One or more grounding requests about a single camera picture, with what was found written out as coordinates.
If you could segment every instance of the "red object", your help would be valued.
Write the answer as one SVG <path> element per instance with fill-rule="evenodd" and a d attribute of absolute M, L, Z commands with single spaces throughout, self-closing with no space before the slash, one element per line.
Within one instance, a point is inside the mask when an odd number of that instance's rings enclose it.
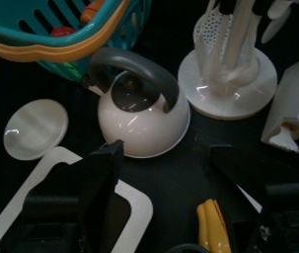
<path fill-rule="evenodd" d="M 50 32 L 50 35 L 53 37 L 65 37 L 65 36 L 70 36 L 71 34 L 75 33 L 75 29 L 71 27 L 59 27 L 59 28 L 54 28 Z"/>

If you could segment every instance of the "basket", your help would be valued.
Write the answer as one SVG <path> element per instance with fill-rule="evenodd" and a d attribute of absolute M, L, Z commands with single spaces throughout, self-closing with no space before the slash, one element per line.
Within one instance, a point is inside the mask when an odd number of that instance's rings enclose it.
<path fill-rule="evenodd" d="M 46 3 L 57 2 L 62 10 L 73 12 L 69 17 L 75 16 L 75 22 L 79 22 L 79 11 L 86 8 L 89 0 L 35 0 L 39 3 L 39 10 Z M 34 3 L 26 0 L 0 0 L 0 4 L 11 3 L 15 9 L 19 10 L 22 6 L 34 6 Z M 102 46 L 114 46 L 123 49 L 131 49 L 143 31 L 149 16 L 150 16 L 150 0 L 106 0 L 98 14 L 105 10 L 105 17 L 94 17 L 91 22 L 73 35 L 65 38 L 54 38 L 42 32 L 40 35 L 19 31 L 18 27 L 10 24 L 14 22 L 4 22 L 0 24 L 0 57 L 19 62 L 36 61 L 50 72 L 61 75 L 63 78 L 79 82 L 82 76 L 87 73 L 90 54 Z M 24 20 L 26 11 L 16 11 L 16 23 Z M 47 17 L 50 9 L 46 11 L 43 17 Z"/>

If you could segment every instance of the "yellow handle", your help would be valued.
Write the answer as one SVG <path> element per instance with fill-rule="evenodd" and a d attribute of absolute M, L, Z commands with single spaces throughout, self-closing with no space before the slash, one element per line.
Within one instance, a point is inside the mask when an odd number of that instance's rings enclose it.
<path fill-rule="evenodd" d="M 66 62 L 86 57 L 109 41 L 125 16 L 130 2 L 131 0 L 122 1 L 101 31 L 83 42 L 63 47 L 51 47 L 42 44 L 11 46 L 0 43 L 0 57 L 19 62 L 39 60 Z"/>
<path fill-rule="evenodd" d="M 216 200 L 197 208 L 199 220 L 199 245 L 211 253 L 232 253 L 226 223 Z"/>

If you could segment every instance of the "teal basket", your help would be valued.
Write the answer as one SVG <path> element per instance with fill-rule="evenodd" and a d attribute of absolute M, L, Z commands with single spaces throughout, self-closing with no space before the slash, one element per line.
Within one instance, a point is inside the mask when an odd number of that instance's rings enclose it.
<path fill-rule="evenodd" d="M 12 48 L 28 48 L 36 44 L 54 49 L 75 46 L 99 33 L 122 1 L 106 0 L 91 22 L 83 25 L 81 14 L 94 0 L 0 0 L 0 44 Z M 150 6 L 151 0 L 130 1 L 119 25 L 103 46 L 133 48 L 150 17 Z M 62 26 L 71 26 L 77 32 L 66 37 L 53 37 L 50 31 Z M 0 56 L 15 61 L 10 55 Z M 53 61 L 39 58 L 36 62 L 50 72 L 81 82 L 89 70 L 89 60 L 90 54 L 67 62 L 57 58 Z"/>

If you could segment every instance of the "black table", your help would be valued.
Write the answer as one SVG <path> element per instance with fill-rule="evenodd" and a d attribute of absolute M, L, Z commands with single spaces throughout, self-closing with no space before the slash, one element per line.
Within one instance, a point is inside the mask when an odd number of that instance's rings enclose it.
<path fill-rule="evenodd" d="M 175 76 L 194 46 L 193 28 L 206 6 L 203 0 L 153 0 L 150 20 L 134 51 Z M 258 38 L 268 22 L 261 22 Z M 258 42 L 257 47 L 273 61 L 281 78 L 284 70 L 299 60 L 299 5 L 274 40 L 268 44 Z M 70 124 L 62 146 L 85 157 L 105 143 L 97 117 L 98 95 L 35 62 L 0 59 L 0 211 L 39 163 L 8 155 L 4 127 L 19 108 L 42 98 L 59 101 L 67 109 Z M 203 171 L 209 144 L 224 142 L 285 163 L 296 160 L 299 165 L 299 158 L 260 141 L 268 112 L 269 106 L 253 117 L 226 122 L 191 110 L 189 132 L 173 150 L 153 159 L 126 158 L 121 178 L 150 196 L 154 205 L 139 252 L 163 252 L 177 244 L 198 241 L 195 208 L 211 197 Z"/>

